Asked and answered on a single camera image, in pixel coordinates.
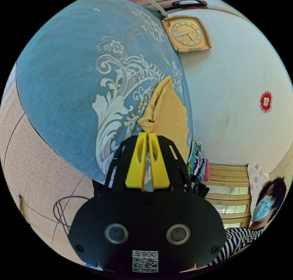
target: face mask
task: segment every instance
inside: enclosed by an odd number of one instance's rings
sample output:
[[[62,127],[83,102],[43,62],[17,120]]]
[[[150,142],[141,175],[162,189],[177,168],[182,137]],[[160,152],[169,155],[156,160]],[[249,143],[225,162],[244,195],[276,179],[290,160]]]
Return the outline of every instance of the face mask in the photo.
[[[265,195],[255,207],[252,214],[252,221],[259,221],[267,216],[270,212],[274,200],[271,196]]]

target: red sticker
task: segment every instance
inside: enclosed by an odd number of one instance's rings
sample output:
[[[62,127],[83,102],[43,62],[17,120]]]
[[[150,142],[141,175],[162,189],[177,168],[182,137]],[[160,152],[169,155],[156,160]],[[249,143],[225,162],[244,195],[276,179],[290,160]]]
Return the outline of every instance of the red sticker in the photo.
[[[271,92],[264,92],[260,97],[260,108],[264,113],[270,112],[272,109],[273,96]]]

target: label sticker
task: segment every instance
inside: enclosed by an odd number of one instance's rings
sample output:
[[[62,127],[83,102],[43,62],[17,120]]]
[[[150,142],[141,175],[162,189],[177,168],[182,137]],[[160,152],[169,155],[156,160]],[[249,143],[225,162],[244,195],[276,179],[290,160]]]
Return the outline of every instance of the label sticker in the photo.
[[[158,271],[159,253],[157,251],[132,251],[132,272],[157,273]]]
[[[272,109],[273,96],[271,92],[264,92],[260,97],[260,108],[264,113],[268,113]]]

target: yellow plastic part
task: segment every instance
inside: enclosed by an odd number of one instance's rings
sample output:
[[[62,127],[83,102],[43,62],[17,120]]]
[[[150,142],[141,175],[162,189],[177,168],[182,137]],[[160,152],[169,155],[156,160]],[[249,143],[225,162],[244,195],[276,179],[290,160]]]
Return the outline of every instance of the yellow plastic part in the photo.
[[[149,133],[150,169],[152,173],[153,191],[168,188],[170,181],[163,160],[162,152],[156,133]]]
[[[128,188],[144,189],[147,159],[147,133],[139,133],[131,158],[125,185]]]

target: yellow cloth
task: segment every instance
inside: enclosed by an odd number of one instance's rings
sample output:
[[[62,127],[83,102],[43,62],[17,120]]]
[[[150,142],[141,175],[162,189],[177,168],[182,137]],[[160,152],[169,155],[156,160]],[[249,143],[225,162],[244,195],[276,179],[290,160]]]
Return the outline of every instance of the yellow cloth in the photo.
[[[171,76],[166,77],[155,88],[152,98],[146,107],[143,117],[138,121],[146,133],[156,133],[172,140],[187,162],[188,127],[186,125],[187,110],[173,89]]]

